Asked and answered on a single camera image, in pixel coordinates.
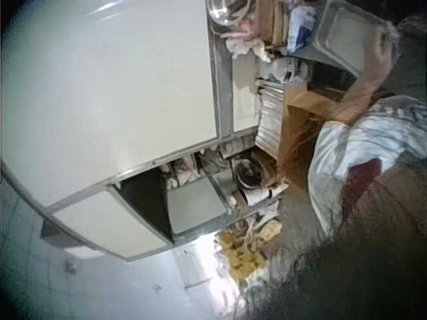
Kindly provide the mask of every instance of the floor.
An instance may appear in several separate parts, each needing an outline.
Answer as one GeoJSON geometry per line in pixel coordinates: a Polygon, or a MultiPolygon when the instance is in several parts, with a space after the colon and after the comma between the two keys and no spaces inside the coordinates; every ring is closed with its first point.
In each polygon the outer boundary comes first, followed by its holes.
{"type": "MultiPolygon", "coordinates": [[[[76,273],[67,273],[68,256],[39,238],[40,216],[5,180],[0,188],[1,287],[23,319],[209,320],[233,311],[238,289],[218,273],[214,235],[132,263],[107,255],[75,261],[76,273]]],[[[292,249],[290,261],[321,231],[297,189],[286,190],[281,212],[279,242],[292,249]]]]}

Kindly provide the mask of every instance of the cardboard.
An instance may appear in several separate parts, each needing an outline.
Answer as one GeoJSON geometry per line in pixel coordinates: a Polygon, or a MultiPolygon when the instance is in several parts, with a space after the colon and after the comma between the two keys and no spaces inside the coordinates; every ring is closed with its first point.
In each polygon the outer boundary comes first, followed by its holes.
{"type": "Polygon", "coordinates": [[[304,191],[317,137],[335,104],[305,84],[285,85],[278,175],[304,191]]]}
{"type": "Polygon", "coordinates": [[[280,0],[256,0],[258,37],[267,47],[283,47],[288,40],[289,12],[280,0]]]}
{"type": "Polygon", "coordinates": [[[258,36],[264,43],[273,41],[274,0],[256,0],[258,36]]]}

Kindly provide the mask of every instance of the white t-shirt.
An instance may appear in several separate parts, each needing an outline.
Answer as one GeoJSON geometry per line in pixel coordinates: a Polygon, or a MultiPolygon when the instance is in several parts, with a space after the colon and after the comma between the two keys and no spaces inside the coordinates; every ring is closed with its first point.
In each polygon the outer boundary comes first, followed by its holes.
{"type": "Polygon", "coordinates": [[[380,99],[352,127],[336,121],[324,124],[308,173],[308,189],[326,234],[342,220],[341,195],[349,168],[377,158],[383,173],[403,153],[415,159],[427,157],[427,109],[415,98],[380,99]]]}

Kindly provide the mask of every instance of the dark hair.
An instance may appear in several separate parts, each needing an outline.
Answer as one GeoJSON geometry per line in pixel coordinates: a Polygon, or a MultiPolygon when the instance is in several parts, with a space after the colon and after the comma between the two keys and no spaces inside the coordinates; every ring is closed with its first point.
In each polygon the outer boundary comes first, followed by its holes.
{"type": "MultiPolygon", "coordinates": [[[[247,292],[243,319],[423,319],[427,316],[427,165],[376,181],[342,227],[298,257],[286,280],[247,292]],[[391,185],[396,177],[411,186],[391,185]]],[[[276,263],[286,269],[284,255],[276,263]]]]}

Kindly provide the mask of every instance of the cluttered shelf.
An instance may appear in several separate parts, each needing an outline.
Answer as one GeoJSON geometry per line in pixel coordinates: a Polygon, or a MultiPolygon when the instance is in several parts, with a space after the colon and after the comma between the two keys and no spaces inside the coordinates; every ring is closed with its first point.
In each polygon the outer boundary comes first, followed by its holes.
{"type": "MultiPolygon", "coordinates": [[[[280,174],[306,190],[317,134],[331,108],[361,74],[364,42],[376,25],[397,39],[395,28],[343,0],[206,2],[211,31],[224,39],[233,61],[249,61],[242,56],[250,51],[256,56],[253,100],[261,104],[254,145],[272,159],[271,179],[277,178],[280,163],[280,174]],[[293,154],[301,141],[301,152],[293,154]]],[[[240,98],[239,91],[234,94],[240,98]]],[[[177,235],[177,241],[220,230],[219,250],[239,283],[266,265],[261,248],[282,229],[277,208],[283,190],[236,191],[234,183],[241,181],[232,160],[231,166],[208,177],[228,213],[177,235]]]]}

